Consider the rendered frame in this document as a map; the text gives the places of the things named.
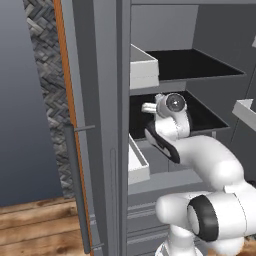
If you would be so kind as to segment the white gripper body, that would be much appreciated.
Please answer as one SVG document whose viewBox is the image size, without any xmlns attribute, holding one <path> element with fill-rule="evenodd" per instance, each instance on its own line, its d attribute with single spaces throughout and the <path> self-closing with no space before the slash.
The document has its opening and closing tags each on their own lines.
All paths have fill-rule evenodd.
<svg viewBox="0 0 256 256">
<path fill-rule="evenodd" d="M 155 114 L 157 105 L 155 103 L 143 103 L 141 111 L 144 113 Z"/>
</svg>

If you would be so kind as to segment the black fridge shelf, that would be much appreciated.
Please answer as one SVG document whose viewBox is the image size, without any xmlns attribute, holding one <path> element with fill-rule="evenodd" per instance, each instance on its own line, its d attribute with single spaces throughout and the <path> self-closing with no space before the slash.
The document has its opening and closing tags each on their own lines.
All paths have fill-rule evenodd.
<svg viewBox="0 0 256 256">
<path fill-rule="evenodd" d="M 229 125 L 221 120 L 213 111 L 201 103 L 188 91 L 179 91 L 187 103 L 192 134 L 228 129 Z M 143 103 L 154 103 L 154 94 L 133 95 L 130 97 L 129 132 L 134 139 L 144 139 L 146 125 L 154 119 L 152 114 L 141 111 Z"/>
<path fill-rule="evenodd" d="M 197 49 L 148 51 L 148 54 L 158 60 L 161 82 L 246 75 Z"/>
</svg>

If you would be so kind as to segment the grey fridge door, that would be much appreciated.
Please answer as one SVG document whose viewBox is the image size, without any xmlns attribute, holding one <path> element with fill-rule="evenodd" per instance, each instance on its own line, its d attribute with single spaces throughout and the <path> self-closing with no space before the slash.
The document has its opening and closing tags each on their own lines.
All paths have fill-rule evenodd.
<svg viewBox="0 0 256 256">
<path fill-rule="evenodd" d="M 131 0 L 53 0 L 84 251 L 128 256 Z"/>
</svg>

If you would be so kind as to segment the grey fridge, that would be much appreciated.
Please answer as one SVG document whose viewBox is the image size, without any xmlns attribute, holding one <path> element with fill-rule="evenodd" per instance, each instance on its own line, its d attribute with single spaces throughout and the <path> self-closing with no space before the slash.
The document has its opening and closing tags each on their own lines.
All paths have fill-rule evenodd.
<svg viewBox="0 0 256 256">
<path fill-rule="evenodd" d="M 212 135 L 241 161 L 247 180 L 256 180 L 256 133 L 232 113 L 237 100 L 256 100 L 256 0 L 131 0 L 131 41 L 142 50 L 197 49 L 246 73 L 245 76 L 160 81 L 158 91 L 188 91 L 225 121 L 228 129 Z M 196 173 L 168 160 L 144 139 L 135 139 L 150 163 L 151 178 L 130 186 L 130 195 L 206 189 Z"/>
</svg>

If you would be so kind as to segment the grey fridge drawer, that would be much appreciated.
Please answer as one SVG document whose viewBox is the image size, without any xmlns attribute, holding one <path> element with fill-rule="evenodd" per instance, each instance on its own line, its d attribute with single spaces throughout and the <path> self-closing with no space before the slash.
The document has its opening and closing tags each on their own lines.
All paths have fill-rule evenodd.
<svg viewBox="0 0 256 256">
<path fill-rule="evenodd" d="M 153 256 L 169 227 L 155 213 L 157 192 L 130 195 L 127 215 L 127 256 Z"/>
</svg>

